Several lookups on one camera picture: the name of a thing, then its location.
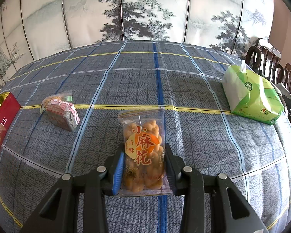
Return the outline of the dark wooden chair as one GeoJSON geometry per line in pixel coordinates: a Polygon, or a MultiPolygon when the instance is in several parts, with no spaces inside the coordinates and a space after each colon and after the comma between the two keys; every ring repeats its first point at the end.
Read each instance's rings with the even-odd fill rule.
{"type": "Polygon", "coordinates": [[[291,123],[291,64],[281,65],[280,52],[263,38],[253,37],[247,44],[245,62],[275,87],[291,123]]]}

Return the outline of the green tissue pack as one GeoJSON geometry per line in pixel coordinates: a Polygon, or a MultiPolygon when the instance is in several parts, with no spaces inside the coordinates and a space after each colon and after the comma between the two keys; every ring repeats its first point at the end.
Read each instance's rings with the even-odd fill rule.
{"type": "Polygon", "coordinates": [[[221,84],[233,114],[273,125],[284,110],[271,83],[247,69],[245,61],[229,66],[221,84]]]}

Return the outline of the painted folding screen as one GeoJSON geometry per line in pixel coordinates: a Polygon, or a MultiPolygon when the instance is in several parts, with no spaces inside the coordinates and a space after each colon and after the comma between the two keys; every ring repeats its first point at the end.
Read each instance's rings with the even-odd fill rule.
{"type": "Polygon", "coordinates": [[[52,54],[101,42],[172,41],[238,57],[268,39],[274,0],[4,0],[0,86],[52,54]]]}

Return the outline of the plaid blue grey tablecloth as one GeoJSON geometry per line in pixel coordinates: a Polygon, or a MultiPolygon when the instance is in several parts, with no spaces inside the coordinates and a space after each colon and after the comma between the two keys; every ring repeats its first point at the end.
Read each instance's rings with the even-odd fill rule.
{"type": "Polygon", "coordinates": [[[221,78],[239,59],[205,47],[111,42],[31,62],[2,91],[21,105],[0,153],[0,225],[19,232],[61,174],[86,174],[123,141],[117,115],[129,107],[165,109],[165,139],[203,174],[226,173],[269,232],[291,221],[291,124],[232,115],[221,78]],[[72,91],[80,121],[53,124],[40,104],[72,91]]]}

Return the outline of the pink white wrapped cake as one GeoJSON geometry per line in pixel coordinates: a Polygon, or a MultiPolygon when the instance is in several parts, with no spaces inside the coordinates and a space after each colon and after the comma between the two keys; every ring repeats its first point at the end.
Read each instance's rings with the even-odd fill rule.
{"type": "Polygon", "coordinates": [[[72,101],[71,90],[48,96],[40,104],[40,114],[46,112],[53,124],[73,132],[80,118],[72,101]]]}

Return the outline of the clear mahua twist packet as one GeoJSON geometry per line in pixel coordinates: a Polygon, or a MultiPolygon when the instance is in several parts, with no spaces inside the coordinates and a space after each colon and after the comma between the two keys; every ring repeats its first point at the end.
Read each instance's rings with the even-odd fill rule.
{"type": "Polygon", "coordinates": [[[165,172],[165,110],[132,109],[119,113],[123,127],[123,196],[154,196],[169,192],[165,172]]]}

